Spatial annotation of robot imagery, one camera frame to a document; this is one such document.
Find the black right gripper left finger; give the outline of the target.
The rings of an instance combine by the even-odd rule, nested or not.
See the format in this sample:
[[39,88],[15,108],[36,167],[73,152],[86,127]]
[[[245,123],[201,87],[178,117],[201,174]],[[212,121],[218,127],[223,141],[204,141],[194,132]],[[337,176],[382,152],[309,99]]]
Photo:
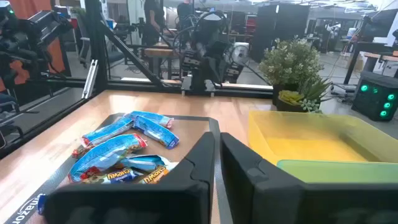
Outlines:
[[47,224],[210,224],[215,138],[204,133],[156,184],[72,184],[44,203]]

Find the succulents in black planter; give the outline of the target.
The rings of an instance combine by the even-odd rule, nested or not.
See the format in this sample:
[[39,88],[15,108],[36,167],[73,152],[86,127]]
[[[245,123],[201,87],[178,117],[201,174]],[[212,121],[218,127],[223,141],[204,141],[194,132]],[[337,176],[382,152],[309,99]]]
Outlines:
[[277,110],[298,113],[322,113],[320,105],[329,100],[323,99],[331,87],[329,79],[308,79],[298,91],[281,90],[277,99]]

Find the black monitor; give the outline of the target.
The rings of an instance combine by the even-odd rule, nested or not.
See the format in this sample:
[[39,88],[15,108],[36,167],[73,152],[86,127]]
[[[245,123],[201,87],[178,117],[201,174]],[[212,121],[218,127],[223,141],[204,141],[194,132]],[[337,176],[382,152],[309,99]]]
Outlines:
[[387,37],[397,13],[398,9],[388,9],[366,14],[363,36]]

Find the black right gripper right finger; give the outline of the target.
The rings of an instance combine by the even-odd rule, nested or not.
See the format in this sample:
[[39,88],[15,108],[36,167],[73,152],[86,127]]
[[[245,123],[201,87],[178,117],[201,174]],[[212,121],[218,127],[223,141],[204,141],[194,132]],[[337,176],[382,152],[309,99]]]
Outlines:
[[398,224],[398,184],[307,184],[229,133],[220,156],[234,224]]

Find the bushy plant in black pot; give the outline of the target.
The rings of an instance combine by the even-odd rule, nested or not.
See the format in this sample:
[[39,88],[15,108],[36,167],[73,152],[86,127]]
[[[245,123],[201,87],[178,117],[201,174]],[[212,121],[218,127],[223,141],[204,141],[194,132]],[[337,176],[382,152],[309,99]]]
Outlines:
[[305,84],[321,79],[320,53],[306,39],[275,40],[275,46],[264,51],[259,70],[273,87],[272,104],[277,104],[281,90],[299,91]]

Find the person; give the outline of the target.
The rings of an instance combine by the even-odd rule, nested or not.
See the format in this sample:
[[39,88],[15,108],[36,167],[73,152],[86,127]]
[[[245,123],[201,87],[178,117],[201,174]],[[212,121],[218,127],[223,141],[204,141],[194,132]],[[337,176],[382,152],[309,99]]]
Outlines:
[[155,45],[164,29],[164,11],[160,8],[159,0],[145,0],[144,15],[143,42],[145,45]]
[[177,14],[178,14],[178,19],[180,22],[187,16],[191,15],[193,12],[193,4],[192,0],[183,0],[178,6],[177,6]]

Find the white fan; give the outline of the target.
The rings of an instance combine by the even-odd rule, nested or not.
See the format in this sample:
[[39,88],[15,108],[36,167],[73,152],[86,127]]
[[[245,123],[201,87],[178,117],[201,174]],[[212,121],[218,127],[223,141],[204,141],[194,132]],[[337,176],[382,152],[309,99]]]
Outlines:
[[235,42],[230,59],[237,64],[245,64],[249,60],[249,43]]

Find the yellow plastic bin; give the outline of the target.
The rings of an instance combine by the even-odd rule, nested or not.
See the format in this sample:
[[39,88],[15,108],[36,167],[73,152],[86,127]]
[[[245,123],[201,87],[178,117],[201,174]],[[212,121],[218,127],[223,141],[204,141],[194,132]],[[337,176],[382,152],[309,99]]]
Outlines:
[[398,163],[398,139],[350,115],[251,111],[249,147],[280,160]]

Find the grey office chair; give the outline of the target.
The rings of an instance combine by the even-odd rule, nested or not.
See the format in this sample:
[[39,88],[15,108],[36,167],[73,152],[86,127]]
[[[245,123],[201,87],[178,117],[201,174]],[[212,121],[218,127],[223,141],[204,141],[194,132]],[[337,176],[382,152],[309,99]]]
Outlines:
[[[78,12],[76,12],[75,15],[78,23],[78,28],[81,34],[80,40],[82,41],[82,47],[79,51],[78,59],[80,63],[83,65],[83,67],[87,68],[87,63],[90,62],[90,59],[88,57],[91,55],[91,50],[90,50],[91,44],[90,44],[88,31],[85,25],[85,15]],[[120,52],[107,37],[105,38],[105,44],[106,44],[106,53],[108,54],[108,60],[110,63],[117,62],[124,58],[124,54]]]

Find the black cabinet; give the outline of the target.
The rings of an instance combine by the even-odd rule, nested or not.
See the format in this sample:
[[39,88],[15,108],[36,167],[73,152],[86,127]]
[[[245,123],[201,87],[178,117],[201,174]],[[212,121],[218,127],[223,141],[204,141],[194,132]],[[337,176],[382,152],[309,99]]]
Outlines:
[[255,62],[264,58],[265,49],[275,46],[275,40],[303,37],[310,6],[271,4],[257,9],[256,28],[252,38],[250,57]]

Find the black computer with green lights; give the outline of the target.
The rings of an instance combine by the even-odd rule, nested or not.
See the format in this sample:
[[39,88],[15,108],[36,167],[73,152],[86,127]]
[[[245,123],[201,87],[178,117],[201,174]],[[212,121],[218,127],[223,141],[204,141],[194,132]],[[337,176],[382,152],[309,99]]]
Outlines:
[[361,72],[351,109],[373,121],[390,121],[398,109],[398,79]]

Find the black aluminium station frame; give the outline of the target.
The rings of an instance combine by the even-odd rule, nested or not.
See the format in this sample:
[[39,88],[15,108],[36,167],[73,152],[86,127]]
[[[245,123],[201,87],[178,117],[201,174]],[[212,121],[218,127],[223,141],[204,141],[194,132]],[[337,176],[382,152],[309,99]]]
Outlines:
[[[101,92],[103,90],[142,90],[142,91],[154,91],[159,93],[177,93],[181,91],[182,83],[172,83],[154,75],[153,72],[140,61],[139,57],[131,51],[130,47],[126,45],[116,34],[112,31],[107,23],[102,19],[101,13],[99,12],[100,4],[95,0],[86,0],[88,3],[88,9],[86,16],[89,22],[92,23],[89,29],[89,38],[92,49],[92,58],[98,60],[98,71],[95,80],[94,88],[96,91]],[[135,66],[149,79],[148,84],[144,84],[139,81],[111,81],[108,80],[106,72],[109,67],[106,64],[108,55],[105,50],[105,38],[108,38]],[[82,80],[69,80],[67,78],[41,78],[32,80],[33,82],[43,83],[58,83],[65,86],[84,87],[86,81]],[[273,97],[273,89],[271,86],[264,88],[251,88],[251,87],[239,87],[233,83],[224,84],[222,88],[216,90],[214,94],[205,93],[200,95],[219,95],[219,96],[237,96],[237,97],[250,97],[250,98],[267,98]],[[81,106],[88,99],[81,99],[78,102],[78,106]]]

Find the orange partition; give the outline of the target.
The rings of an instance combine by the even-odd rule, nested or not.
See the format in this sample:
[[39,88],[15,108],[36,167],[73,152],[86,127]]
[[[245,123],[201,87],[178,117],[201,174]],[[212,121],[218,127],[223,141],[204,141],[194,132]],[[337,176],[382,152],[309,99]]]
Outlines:
[[[57,11],[55,9],[55,2],[56,0],[5,0],[9,1],[11,3],[11,6],[16,14],[16,16],[20,19],[28,19],[38,13],[39,11],[44,11],[44,10],[53,10]],[[62,55],[62,50],[61,50],[61,41],[60,37],[58,37],[55,41],[53,41],[49,46],[48,46],[48,51],[50,52],[52,56],[52,63],[54,67],[63,73],[63,71],[66,69],[66,64],[63,59]],[[18,61],[12,62],[11,67],[16,69],[18,72],[17,77],[15,78],[15,85],[25,83],[26,80],[31,79],[31,80],[37,80],[37,79],[32,79],[29,76],[28,71],[22,69],[22,64]],[[42,74],[42,77],[45,76],[56,76],[56,75],[49,75],[46,72]],[[0,81],[0,91],[4,91],[6,88],[3,85],[3,82]]]

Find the black background robot equipment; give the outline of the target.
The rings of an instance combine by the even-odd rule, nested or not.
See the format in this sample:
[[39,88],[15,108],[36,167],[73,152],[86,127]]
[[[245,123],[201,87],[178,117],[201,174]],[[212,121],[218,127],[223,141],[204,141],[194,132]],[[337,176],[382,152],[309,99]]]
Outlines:
[[9,1],[0,0],[0,81],[3,85],[14,87],[18,72],[11,63],[15,61],[22,64],[32,79],[40,79],[44,72],[65,78],[54,67],[48,46],[72,28],[67,18],[53,10],[20,19]]

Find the green red snack bag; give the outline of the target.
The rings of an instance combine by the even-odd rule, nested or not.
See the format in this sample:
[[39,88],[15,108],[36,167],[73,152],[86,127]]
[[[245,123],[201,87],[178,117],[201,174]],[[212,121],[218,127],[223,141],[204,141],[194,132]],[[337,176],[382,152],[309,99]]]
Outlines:
[[178,162],[171,162],[166,165],[158,166],[156,170],[141,179],[139,181],[139,184],[157,184],[161,178],[165,177],[177,165]]

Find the black desk with wooden top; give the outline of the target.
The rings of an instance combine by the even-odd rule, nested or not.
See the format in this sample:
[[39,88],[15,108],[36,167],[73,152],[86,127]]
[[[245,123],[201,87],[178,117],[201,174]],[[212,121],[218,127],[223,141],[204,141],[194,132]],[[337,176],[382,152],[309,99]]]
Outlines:
[[363,70],[372,72],[378,62],[391,61],[398,62],[398,50],[388,47],[386,44],[377,42],[358,42],[354,44],[353,56],[349,63],[348,71],[343,84],[347,85],[354,71],[356,61],[361,52],[364,52],[368,59],[364,65]]

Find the silver aluminium bar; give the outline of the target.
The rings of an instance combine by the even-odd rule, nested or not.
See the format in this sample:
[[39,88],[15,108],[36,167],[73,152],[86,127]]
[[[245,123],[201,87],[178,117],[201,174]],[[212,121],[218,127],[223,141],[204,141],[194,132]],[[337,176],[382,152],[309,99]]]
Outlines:
[[98,60],[92,60],[81,98],[88,99],[93,92],[98,71]]

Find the green plastic bin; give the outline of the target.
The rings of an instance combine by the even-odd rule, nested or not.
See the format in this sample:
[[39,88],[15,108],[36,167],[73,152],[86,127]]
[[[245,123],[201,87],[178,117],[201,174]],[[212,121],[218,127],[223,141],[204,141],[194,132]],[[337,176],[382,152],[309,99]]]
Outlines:
[[398,184],[398,164],[280,160],[277,167],[306,183]]

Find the wooden workbench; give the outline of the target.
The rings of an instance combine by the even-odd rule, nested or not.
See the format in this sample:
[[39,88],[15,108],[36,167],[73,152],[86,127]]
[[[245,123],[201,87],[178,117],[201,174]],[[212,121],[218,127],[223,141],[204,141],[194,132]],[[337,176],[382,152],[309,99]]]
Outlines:
[[177,54],[168,45],[157,43],[144,49],[144,54],[150,59],[150,70],[154,75],[163,79],[161,65],[167,63],[167,80],[172,79],[172,60],[177,58]]

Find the blue red granola bar packet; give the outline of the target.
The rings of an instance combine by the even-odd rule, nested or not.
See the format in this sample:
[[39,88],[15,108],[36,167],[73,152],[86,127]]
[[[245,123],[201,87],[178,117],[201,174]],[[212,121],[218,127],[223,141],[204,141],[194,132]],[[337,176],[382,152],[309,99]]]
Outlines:
[[96,131],[92,131],[88,134],[84,134],[81,137],[83,149],[75,149],[72,152],[72,157],[75,159],[79,159],[93,147],[131,129],[132,125],[133,119],[128,118],[127,116],[123,116],[122,118],[118,119],[110,125],[107,125]]
[[142,116],[168,129],[172,127],[172,123],[174,121],[173,118],[169,118],[161,114],[151,113],[147,111],[133,111],[127,113],[126,116],[132,119],[135,118],[136,116]]
[[161,143],[167,149],[173,149],[179,142],[179,138],[167,128],[143,117],[134,118],[134,129]]
[[121,159],[115,164],[115,167],[130,167],[132,169],[143,170],[146,172],[152,172],[156,170],[158,166],[169,165],[170,161],[162,156],[149,154],[149,155],[132,155]]
[[77,160],[68,177],[72,182],[80,182],[109,169],[133,152],[146,147],[146,141],[138,134],[122,134],[113,137],[95,146]]

